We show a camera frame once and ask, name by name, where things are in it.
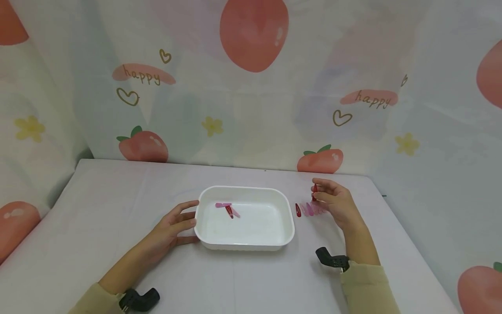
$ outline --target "table surface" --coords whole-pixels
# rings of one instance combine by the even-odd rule
[[[458,313],[367,177],[117,160],[81,160],[54,208],[0,266],[2,312],[66,313],[165,213],[211,185],[276,188],[294,211],[310,200],[314,176],[352,192],[402,313]],[[322,246],[345,253],[339,229],[329,214],[294,222],[293,240],[277,252],[178,247],[137,290],[159,291],[151,313],[348,313],[339,272],[315,255]]]

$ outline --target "yellow flower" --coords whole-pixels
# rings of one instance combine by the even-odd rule
[[[408,156],[413,156],[415,150],[420,146],[420,142],[414,140],[413,135],[409,132],[405,134],[404,138],[396,136],[396,143],[399,145],[396,152],[398,154],[405,152]]]
[[[31,137],[33,141],[37,143],[42,141],[40,133],[45,132],[45,127],[43,124],[38,123],[37,117],[29,116],[27,120],[16,119],[14,124],[21,129],[21,131],[16,134],[18,140],[24,140]]]
[[[220,119],[213,120],[211,117],[206,117],[206,122],[202,122],[202,126],[207,130],[207,136],[211,137],[214,133],[221,134],[223,122]]]

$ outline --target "black clamp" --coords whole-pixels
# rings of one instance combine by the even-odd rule
[[[329,254],[328,249],[325,247],[319,248],[315,251],[315,254],[317,255],[317,258],[321,262],[321,264],[329,266],[329,267],[334,267],[334,268],[341,268],[343,272],[346,272],[350,265],[349,265],[349,258],[345,255],[337,255],[337,256],[331,256]]]
[[[150,289],[144,295],[140,295],[134,289],[128,289],[118,305],[124,313],[131,309],[136,312],[148,312],[157,305],[159,300],[160,295],[155,288]]]

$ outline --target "beige sleeve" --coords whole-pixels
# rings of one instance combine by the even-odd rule
[[[123,294],[109,294],[95,283],[68,314],[122,314],[118,302],[123,296]]]
[[[341,282],[350,314],[400,313],[383,267],[350,261]]]

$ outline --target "sleeve cuff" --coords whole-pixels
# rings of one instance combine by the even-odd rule
[[[110,294],[98,283],[93,284],[75,306],[75,313],[122,313],[118,302],[124,294]]]
[[[349,269],[342,273],[342,284],[380,284],[388,283],[387,275],[382,266],[357,264],[349,261]]]

